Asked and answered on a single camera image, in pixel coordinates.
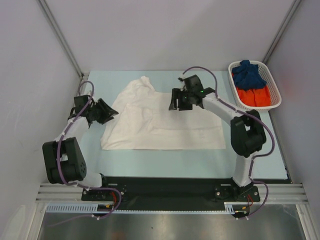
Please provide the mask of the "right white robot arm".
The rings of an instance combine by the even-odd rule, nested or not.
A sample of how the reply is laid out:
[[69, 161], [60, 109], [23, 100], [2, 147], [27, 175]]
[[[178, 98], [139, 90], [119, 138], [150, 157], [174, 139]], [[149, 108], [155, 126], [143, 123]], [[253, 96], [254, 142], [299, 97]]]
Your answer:
[[217, 115], [230, 127], [230, 143], [236, 154], [235, 170], [227, 194], [221, 192], [217, 198], [244, 202], [254, 191], [251, 178], [252, 161], [266, 142], [266, 134], [256, 110], [242, 112], [237, 106], [225, 102], [211, 87], [204, 88], [195, 74], [178, 79], [183, 86], [173, 88], [169, 110], [191, 111], [198, 106]]

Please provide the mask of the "white t shirt red print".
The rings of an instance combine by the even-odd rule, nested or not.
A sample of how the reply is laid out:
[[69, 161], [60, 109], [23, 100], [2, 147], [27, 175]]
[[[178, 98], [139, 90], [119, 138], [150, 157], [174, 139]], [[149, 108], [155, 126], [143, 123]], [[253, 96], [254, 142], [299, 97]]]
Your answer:
[[157, 92], [146, 76], [132, 80], [116, 97], [118, 115], [100, 139], [103, 150], [225, 149], [222, 120], [194, 106], [169, 110], [171, 94]]

